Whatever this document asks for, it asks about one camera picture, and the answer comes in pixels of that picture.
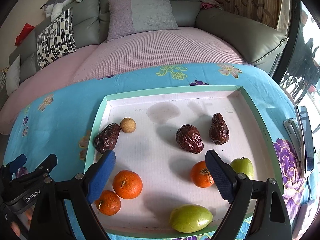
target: tray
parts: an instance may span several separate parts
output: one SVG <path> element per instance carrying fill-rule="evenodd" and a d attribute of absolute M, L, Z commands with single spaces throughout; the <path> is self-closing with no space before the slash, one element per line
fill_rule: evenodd
<path fill-rule="evenodd" d="M 212 116 L 221 113 L 230 131 L 228 143 L 217 146 L 209 140 Z M 190 86 L 159 88 L 106 96 L 96 115 L 90 137 L 85 171 L 97 161 L 92 141 L 108 124 L 131 117 L 137 124 L 131 134 L 120 132 L 114 149 L 116 166 L 105 186 L 112 189 L 114 176 L 121 170 L 139 174 L 141 194 L 121 199 L 121 209 L 113 216 L 100 213 L 93 204 L 106 232 L 139 238 L 178 238 L 194 235 L 173 230 L 168 221 L 171 211 L 187 203 L 208 208 L 212 222 L 196 234 L 217 229 L 229 204 L 215 185 L 198 188 L 189 179 L 193 165 L 215 149 L 225 163 L 247 157 L 252 161 L 254 179 L 274 177 L 283 185 L 279 162 L 268 130 L 250 99 L 240 86 Z M 200 132 L 204 149 L 200 154 L 183 151 L 175 141 L 182 125 L 192 124 Z M 252 200 L 247 217 L 253 214 Z"/>

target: wrinkled brown date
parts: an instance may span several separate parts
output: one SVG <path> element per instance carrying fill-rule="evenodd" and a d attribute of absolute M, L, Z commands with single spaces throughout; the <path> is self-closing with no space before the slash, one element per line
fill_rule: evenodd
<path fill-rule="evenodd" d="M 178 129 L 176 141 L 183 150 L 192 153 L 200 153 L 204 147 L 198 129 L 191 124 Z"/>
<path fill-rule="evenodd" d="M 229 140 L 229 129 L 222 115 L 219 113 L 216 113 L 212 117 L 209 138 L 217 145 L 224 144 Z"/>
<path fill-rule="evenodd" d="M 116 146 L 120 125 L 117 123 L 109 124 L 101 133 L 99 133 L 93 140 L 93 146 L 100 153 L 105 153 L 106 150 L 113 150 Z"/>

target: gray leather sofa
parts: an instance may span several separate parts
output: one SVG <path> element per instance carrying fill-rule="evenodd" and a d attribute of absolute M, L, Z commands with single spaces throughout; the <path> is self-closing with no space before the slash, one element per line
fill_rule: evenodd
<path fill-rule="evenodd" d="M 210 8 L 200 10 L 199 0 L 170 0 L 172 12 L 178 26 L 202 29 L 225 40 L 235 47 L 250 64 L 259 65 L 275 58 L 287 42 L 284 34 L 256 21 L 237 16 L 223 10 Z M 76 48 L 101 44 L 107 39 L 109 28 L 108 0 L 83 0 L 74 2 L 63 10 L 73 8 L 73 36 Z M 36 38 L 44 28 L 50 25 L 50 18 L 38 24 L 19 47 L 9 56 L 9 62 L 21 55 L 20 82 L 39 70 L 36 62 Z M 34 61 L 34 69 L 23 69 L 26 60 Z"/>

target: sofa backrest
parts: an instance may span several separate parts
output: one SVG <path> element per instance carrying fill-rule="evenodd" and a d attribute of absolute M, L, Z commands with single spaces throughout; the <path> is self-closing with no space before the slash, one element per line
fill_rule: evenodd
<path fill-rule="evenodd" d="M 110 21 L 108 1 L 83 0 L 80 3 L 73 2 L 63 8 L 65 11 L 72 7 L 73 37 L 77 49 L 88 45 L 99 45 L 107 39 Z M 196 16 L 200 11 L 200 2 L 198 0 L 170 0 L 170 2 L 178 26 L 194 27 Z M 20 46 L 10 54 L 9 63 L 12 64 L 20 54 L 22 66 L 28 57 L 36 53 L 36 38 L 50 24 L 50 18 L 38 24 Z"/>

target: pink cloth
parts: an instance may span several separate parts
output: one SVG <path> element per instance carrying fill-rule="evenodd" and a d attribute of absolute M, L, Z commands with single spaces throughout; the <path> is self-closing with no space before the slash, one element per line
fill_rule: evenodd
<path fill-rule="evenodd" d="M 9 134 L 19 112 L 33 100 L 66 87 L 81 63 L 98 47 L 86 46 L 52 62 L 13 92 L 0 112 L 0 133 Z"/>
<path fill-rule="evenodd" d="M 35 99 L 70 84 L 161 65 L 247 64 L 228 43 L 190 27 L 137 33 L 77 49 L 28 78 L 0 111 L 0 133 L 9 134 L 19 112 Z"/>
<path fill-rule="evenodd" d="M 230 44 L 196 28 L 136 33 L 102 43 L 79 67 L 71 83 L 181 63 L 247 64 Z"/>

